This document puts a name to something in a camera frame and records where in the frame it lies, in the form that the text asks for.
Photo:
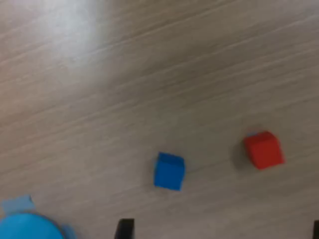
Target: toy block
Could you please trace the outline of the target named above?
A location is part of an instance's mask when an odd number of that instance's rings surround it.
[[[246,137],[244,144],[251,162],[260,170],[285,162],[279,141],[268,131]]]
[[[155,174],[154,185],[180,191],[185,175],[184,159],[168,153],[159,153]]]

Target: blue circular object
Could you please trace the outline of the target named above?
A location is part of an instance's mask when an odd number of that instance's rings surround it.
[[[32,213],[6,216],[0,221],[1,239],[65,239],[50,219]]]

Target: wood grain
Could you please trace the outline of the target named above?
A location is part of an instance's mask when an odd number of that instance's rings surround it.
[[[319,217],[316,0],[0,1],[0,200],[79,239],[309,239]],[[268,129],[287,163],[241,140]],[[185,157],[154,188],[158,151]]]

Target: blue tape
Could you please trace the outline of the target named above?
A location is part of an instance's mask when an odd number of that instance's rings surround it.
[[[62,225],[61,227],[66,239],[76,239],[76,234],[70,225]]]
[[[1,206],[6,215],[35,210],[35,205],[30,195],[24,195],[3,201],[1,202]]]

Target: black object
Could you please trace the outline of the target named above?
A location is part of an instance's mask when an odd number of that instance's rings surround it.
[[[115,239],[134,239],[134,219],[120,219]]]
[[[314,235],[313,239],[319,239],[319,220],[314,223]]]

